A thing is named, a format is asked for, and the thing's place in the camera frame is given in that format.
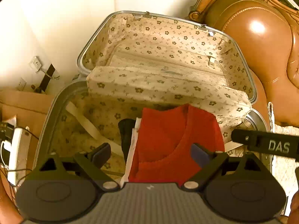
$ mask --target white wall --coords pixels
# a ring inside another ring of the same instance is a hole
[[[78,54],[110,13],[150,11],[185,18],[196,0],[2,0],[0,2],[0,88],[15,87],[19,78],[38,85],[44,76],[28,67],[38,55],[52,63],[60,86],[77,74]]]

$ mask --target wall outlet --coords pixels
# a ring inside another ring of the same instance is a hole
[[[30,68],[36,73],[41,68],[41,62],[38,60],[37,56],[34,56],[29,63]]]
[[[19,83],[17,85],[17,90],[23,91],[25,85],[26,85],[26,81],[23,78],[20,78],[20,81],[19,81]]]

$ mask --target red clothing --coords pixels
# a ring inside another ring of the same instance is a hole
[[[201,169],[190,155],[193,143],[212,152],[224,151],[213,114],[191,105],[167,111],[144,108],[129,182],[182,185]]]

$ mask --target person's arm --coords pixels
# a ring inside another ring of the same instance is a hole
[[[0,178],[0,223],[1,224],[20,224],[22,216],[17,211],[14,203],[6,193]]]
[[[291,203],[291,213],[289,215],[288,224],[299,223],[299,191],[294,194]]]

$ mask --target white power strip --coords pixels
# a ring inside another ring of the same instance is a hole
[[[31,134],[28,131],[20,128],[14,130],[8,164],[10,170],[26,168],[30,140]],[[8,172],[7,179],[13,185],[16,185],[25,174],[25,170]]]

